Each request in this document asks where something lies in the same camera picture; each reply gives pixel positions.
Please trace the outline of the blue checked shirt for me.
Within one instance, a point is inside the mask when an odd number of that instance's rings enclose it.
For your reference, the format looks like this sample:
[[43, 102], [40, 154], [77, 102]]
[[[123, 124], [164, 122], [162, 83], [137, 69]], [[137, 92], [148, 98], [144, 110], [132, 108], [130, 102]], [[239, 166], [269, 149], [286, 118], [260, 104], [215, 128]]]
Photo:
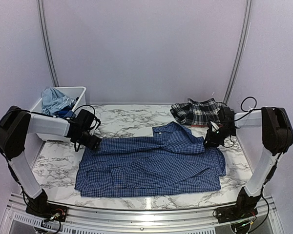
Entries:
[[223, 153], [176, 122], [152, 136], [104, 138], [85, 149], [75, 189], [84, 197], [134, 197], [218, 191], [226, 175]]

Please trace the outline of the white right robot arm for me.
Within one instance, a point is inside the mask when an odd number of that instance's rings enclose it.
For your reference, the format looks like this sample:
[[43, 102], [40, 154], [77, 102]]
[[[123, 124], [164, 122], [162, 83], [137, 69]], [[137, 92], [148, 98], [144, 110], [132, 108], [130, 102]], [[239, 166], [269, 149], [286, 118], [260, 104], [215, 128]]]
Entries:
[[241, 191], [244, 199], [260, 198], [263, 187], [272, 178], [278, 161], [293, 144], [293, 128], [284, 108], [252, 107], [235, 113], [213, 98], [201, 102], [207, 114], [208, 131], [204, 140], [207, 147], [224, 145], [225, 139], [236, 135], [241, 128], [262, 129], [263, 150], [260, 161], [251, 178]]

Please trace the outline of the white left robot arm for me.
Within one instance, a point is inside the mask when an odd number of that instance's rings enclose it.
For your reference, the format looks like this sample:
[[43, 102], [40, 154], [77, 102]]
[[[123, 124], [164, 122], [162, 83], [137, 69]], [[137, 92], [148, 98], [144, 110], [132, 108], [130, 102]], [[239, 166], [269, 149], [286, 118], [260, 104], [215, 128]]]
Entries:
[[40, 184], [25, 157], [25, 142], [28, 134], [46, 134], [64, 137], [74, 143], [75, 150], [83, 145], [97, 150], [101, 138], [91, 134], [95, 115], [82, 109], [76, 117], [63, 119], [11, 106], [0, 120], [0, 153], [6, 159], [11, 174], [25, 194], [36, 199], [43, 194]]

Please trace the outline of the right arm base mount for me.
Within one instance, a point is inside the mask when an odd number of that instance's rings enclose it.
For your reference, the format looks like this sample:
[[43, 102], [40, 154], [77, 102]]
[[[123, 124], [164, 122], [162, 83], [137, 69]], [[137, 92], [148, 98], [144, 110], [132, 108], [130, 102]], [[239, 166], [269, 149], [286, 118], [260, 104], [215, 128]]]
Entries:
[[258, 196], [249, 196], [243, 187], [235, 204], [216, 208], [213, 216], [217, 218], [218, 223], [225, 223], [257, 215], [256, 205], [260, 199], [261, 193]]

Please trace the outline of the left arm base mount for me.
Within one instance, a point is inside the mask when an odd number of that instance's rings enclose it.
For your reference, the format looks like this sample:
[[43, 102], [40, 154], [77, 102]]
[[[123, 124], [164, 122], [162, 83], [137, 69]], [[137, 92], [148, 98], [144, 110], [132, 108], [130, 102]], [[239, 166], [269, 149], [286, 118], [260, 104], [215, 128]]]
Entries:
[[53, 217], [57, 221], [65, 222], [68, 208], [63, 205], [49, 203], [44, 189], [36, 198], [31, 198], [25, 191], [22, 192], [22, 196], [26, 204], [26, 213], [48, 220]]

